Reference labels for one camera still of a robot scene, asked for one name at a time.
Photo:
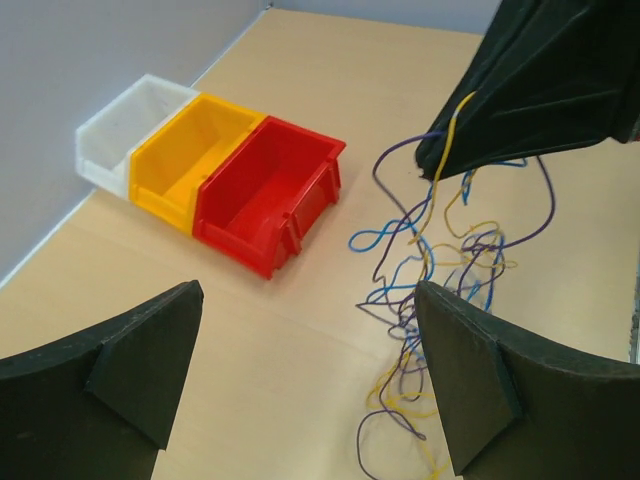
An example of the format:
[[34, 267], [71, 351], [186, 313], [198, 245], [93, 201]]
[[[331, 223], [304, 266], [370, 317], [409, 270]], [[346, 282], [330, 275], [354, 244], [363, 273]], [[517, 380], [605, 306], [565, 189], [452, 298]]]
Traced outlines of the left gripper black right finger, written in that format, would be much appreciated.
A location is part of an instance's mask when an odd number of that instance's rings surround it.
[[635, 479], [639, 368], [423, 281], [415, 309], [452, 468], [466, 479]]

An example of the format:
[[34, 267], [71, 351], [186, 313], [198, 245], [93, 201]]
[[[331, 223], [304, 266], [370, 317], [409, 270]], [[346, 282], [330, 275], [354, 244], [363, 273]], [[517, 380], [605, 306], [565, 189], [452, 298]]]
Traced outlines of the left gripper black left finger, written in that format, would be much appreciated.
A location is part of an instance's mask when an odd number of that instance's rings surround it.
[[180, 283], [1, 361], [4, 479], [149, 479], [168, 446], [204, 293]]

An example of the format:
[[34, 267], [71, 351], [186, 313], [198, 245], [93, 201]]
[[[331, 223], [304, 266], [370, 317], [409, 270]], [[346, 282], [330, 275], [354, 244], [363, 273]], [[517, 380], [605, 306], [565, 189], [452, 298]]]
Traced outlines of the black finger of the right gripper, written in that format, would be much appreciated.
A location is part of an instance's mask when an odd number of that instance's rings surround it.
[[639, 138], [639, 3], [503, 1], [415, 152], [424, 178]]

